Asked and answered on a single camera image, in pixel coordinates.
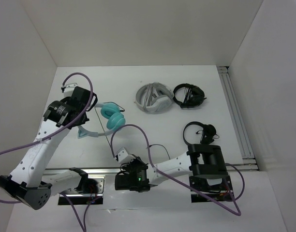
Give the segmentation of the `teal white cat-ear headphones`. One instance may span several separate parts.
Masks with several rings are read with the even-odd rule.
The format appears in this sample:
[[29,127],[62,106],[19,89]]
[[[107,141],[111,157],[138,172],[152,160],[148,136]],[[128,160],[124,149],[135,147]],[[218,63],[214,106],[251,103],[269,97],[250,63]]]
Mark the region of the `teal white cat-ear headphones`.
[[126,119],[123,115],[124,109],[114,102],[97,103],[94,109],[100,108],[101,115],[107,119],[106,128],[104,132],[92,132],[82,126],[78,126],[77,138],[82,139],[85,137],[98,138],[113,134],[121,126],[125,125]]

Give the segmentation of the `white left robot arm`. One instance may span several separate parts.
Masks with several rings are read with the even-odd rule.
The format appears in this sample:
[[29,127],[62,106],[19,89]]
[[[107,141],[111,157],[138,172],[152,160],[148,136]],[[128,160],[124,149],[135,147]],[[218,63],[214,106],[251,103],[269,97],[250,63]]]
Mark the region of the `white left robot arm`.
[[86,106],[98,99],[89,90],[73,85],[62,100],[49,104],[32,146],[9,175],[0,176],[0,188],[34,210],[42,208],[51,196],[74,189],[78,193],[97,189],[97,182],[76,167],[44,177],[44,171],[62,140],[73,127],[88,121]]

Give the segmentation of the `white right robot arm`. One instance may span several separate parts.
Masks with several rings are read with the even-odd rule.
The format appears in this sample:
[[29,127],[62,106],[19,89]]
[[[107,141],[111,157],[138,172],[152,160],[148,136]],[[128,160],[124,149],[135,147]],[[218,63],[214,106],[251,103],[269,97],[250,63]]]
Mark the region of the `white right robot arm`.
[[182,155],[161,163],[144,162],[126,148],[116,153],[120,171],[115,176],[116,190],[149,191],[166,180],[188,175],[188,189],[220,199],[231,191],[230,177],[217,145],[192,145]]

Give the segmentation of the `white grey gaming headset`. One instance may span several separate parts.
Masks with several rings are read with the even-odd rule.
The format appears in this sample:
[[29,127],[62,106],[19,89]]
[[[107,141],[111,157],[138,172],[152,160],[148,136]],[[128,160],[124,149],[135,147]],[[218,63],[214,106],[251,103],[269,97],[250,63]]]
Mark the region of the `white grey gaming headset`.
[[169,108],[174,94],[170,88],[160,82],[142,86],[135,95],[135,104],[145,113],[161,113]]

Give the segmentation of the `thin black headset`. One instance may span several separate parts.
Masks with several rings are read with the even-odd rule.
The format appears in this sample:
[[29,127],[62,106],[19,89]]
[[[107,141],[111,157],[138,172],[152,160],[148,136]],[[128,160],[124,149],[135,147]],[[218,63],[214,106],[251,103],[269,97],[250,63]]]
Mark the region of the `thin black headset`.
[[214,142],[215,140],[215,136],[217,137],[217,139],[219,139],[219,136],[217,135],[217,131],[216,131],[216,128],[211,125],[211,124],[203,124],[201,122],[198,122],[198,121],[192,121],[192,122],[189,122],[185,127],[184,127],[184,130],[183,130],[183,133],[182,133],[182,137],[183,137],[183,141],[186,145],[191,145],[191,143],[187,142],[187,140],[185,139],[185,130],[191,126],[191,125],[196,125],[196,126],[199,126],[202,128],[202,137],[201,137],[201,140],[200,140],[200,144],[202,145],[209,145],[211,143]]

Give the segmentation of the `black gaming headset with mic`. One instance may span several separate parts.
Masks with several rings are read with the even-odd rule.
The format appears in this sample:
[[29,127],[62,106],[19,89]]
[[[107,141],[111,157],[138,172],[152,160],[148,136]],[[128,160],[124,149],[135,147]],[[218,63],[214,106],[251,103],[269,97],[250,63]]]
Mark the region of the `black gaming headset with mic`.
[[[185,88],[185,98],[183,101],[179,101],[176,98],[176,93]],[[181,108],[181,109],[189,109],[189,108],[196,108],[200,106],[204,100],[206,99],[204,91],[195,85],[184,83],[177,85],[173,90],[173,101]]]

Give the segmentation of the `aluminium right side rails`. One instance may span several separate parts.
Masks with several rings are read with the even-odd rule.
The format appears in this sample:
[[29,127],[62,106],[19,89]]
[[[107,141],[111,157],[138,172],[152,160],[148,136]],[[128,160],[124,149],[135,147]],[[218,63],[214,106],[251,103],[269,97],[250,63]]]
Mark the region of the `aluminium right side rails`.
[[259,171],[247,130],[243,122],[242,114],[238,106],[234,88],[230,80],[228,67],[217,66],[217,71],[228,104],[231,120],[234,125],[239,149],[242,154],[243,164],[235,164],[235,166],[241,171]]

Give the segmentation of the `aluminium table edge rail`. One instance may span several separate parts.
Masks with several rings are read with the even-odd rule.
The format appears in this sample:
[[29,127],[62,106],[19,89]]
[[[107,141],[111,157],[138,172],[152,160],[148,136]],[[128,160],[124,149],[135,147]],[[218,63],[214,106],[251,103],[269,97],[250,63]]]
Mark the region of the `aluminium table edge rail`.
[[[41,172],[40,170],[35,171],[34,175],[39,176],[40,179],[44,179],[47,176],[47,180],[44,180],[46,183],[51,183],[54,181],[63,181],[70,179],[72,183],[78,183],[82,178],[88,179],[89,174],[131,174],[131,171],[126,171],[123,169],[78,169],[78,168],[70,168],[65,170],[44,170]],[[157,165],[154,169],[151,165],[148,166],[147,170],[143,171],[146,179],[149,180],[153,185],[158,185],[161,182],[169,179],[176,178],[183,175],[192,175],[192,172],[189,168],[183,167],[163,167],[161,165]]]

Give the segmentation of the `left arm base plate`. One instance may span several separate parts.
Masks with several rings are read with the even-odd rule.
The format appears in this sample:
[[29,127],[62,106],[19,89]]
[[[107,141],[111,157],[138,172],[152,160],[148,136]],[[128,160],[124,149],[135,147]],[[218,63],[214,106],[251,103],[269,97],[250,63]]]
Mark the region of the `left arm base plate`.
[[81,189],[68,189],[63,193],[68,197],[73,205],[87,205],[92,201],[92,205],[103,204],[105,176],[90,174],[88,183]]

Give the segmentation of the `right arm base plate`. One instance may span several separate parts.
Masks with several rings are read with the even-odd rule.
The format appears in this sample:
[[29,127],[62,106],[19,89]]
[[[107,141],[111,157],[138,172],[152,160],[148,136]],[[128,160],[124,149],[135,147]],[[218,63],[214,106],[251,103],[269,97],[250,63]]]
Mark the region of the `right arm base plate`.
[[217,201],[232,201],[229,194],[229,191],[233,194],[230,176],[227,176],[225,179],[222,179],[221,183],[215,185],[209,185],[207,179],[190,176],[189,183],[192,188]]

